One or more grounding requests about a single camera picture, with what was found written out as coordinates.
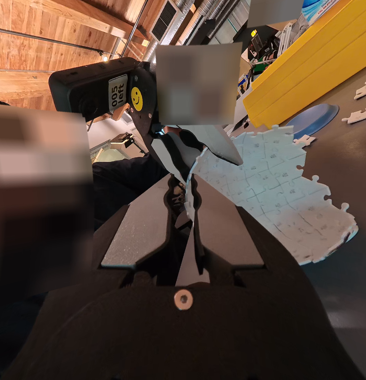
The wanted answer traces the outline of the person's left forearm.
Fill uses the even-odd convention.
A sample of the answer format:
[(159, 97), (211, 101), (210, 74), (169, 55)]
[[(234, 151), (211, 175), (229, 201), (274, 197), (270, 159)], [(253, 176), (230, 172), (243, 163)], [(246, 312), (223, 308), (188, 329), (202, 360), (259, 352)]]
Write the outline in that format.
[(149, 153), (144, 157), (96, 162), (92, 172), (94, 231), (169, 174)]

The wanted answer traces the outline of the yellow plastic bin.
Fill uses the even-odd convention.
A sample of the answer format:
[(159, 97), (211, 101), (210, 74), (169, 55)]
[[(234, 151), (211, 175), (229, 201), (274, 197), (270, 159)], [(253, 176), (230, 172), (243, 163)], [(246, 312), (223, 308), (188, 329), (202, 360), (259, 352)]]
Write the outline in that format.
[(282, 123), (366, 67), (366, 0), (339, 1), (253, 83), (250, 122)]

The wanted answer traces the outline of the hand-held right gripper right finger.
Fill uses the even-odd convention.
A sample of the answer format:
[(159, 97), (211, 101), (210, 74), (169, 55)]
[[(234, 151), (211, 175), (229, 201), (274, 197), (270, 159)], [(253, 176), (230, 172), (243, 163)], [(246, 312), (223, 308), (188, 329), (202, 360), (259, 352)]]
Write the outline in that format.
[(197, 174), (190, 180), (199, 274), (261, 269), (261, 258), (235, 204)]

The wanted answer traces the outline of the ceiling air vent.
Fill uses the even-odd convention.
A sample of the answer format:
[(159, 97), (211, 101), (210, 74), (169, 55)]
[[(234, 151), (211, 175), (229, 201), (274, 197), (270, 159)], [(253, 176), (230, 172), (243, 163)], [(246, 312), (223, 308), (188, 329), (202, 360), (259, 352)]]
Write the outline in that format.
[(159, 44), (162, 44), (180, 16), (181, 11), (176, 4), (173, 1), (166, 0), (150, 29), (150, 34), (152, 37)]

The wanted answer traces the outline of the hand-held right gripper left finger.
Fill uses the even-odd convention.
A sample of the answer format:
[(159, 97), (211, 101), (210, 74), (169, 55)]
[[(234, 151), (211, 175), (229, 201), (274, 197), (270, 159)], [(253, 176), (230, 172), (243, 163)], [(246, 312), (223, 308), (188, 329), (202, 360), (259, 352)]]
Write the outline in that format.
[(136, 269), (166, 246), (172, 224), (168, 195), (173, 192), (174, 178), (166, 175), (129, 204), (102, 267)]

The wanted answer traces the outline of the white lattice rack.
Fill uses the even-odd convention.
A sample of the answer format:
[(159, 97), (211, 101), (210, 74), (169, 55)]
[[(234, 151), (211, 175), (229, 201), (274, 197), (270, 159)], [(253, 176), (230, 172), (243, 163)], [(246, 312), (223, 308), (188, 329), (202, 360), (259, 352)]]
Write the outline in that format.
[(284, 53), (287, 48), (289, 47), (289, 41), (290, 41), (290, 35), (292, 30), (293, 23), (288, 23), (284, 29), (282, 30), (280, 34), (280, 44), (278, 48), (278, 54), (279, 57), (282, 53)]

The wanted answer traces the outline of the blue round ball stand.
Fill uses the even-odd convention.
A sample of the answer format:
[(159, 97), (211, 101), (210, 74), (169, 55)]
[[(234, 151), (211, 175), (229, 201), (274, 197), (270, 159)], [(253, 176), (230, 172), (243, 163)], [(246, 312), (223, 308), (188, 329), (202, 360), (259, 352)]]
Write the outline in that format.
[(319, 104), (311, 107), (290, 120), (286, 126), (293, 126), (294, 139), (304, 135), (312, 136), (331, 122), (339, 112), (338, 105)]

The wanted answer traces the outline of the blue and white puzzle ball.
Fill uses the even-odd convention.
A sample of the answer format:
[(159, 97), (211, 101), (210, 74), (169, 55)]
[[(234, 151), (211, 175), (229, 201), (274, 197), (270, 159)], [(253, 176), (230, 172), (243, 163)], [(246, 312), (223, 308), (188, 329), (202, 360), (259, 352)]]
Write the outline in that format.
[(186, 185), (185, 208), (194, 220), (192, 174), (198, 175), (243, 207), (288, 249), (300, 265), (317, 263), (351, 240), (358, 232), (349, 205), (341, 209), (325, 200), (327, 185), (302, 176), (306, 152), (293, 142), (293, 126), (232, 137), (243, 164), (216, 157), (208, 148), (196, 158)]

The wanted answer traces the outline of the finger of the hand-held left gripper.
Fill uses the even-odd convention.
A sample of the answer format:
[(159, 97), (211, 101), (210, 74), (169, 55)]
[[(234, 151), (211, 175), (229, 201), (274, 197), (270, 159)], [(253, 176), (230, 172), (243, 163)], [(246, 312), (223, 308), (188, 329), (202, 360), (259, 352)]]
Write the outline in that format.
[(150, 131), (153, 158), (180, 182), (186, 182), (204, 145), (189, 131)]
[(191, 132), (218, 158), (238, 166), (243, 164), (236, 146), (221, 125), (181, 125), (181, 129)]

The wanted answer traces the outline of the white wipes canister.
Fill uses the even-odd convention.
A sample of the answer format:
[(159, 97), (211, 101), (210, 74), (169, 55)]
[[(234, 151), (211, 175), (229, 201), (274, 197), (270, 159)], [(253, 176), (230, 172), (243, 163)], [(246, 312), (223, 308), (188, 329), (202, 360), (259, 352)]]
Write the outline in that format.
[(330, 8), (332, 8), (338, 0), (304, 0), (301, 16), (304, 17), (306, 22), (311, 26), (317, 21), (323, 14), (325, 14)]

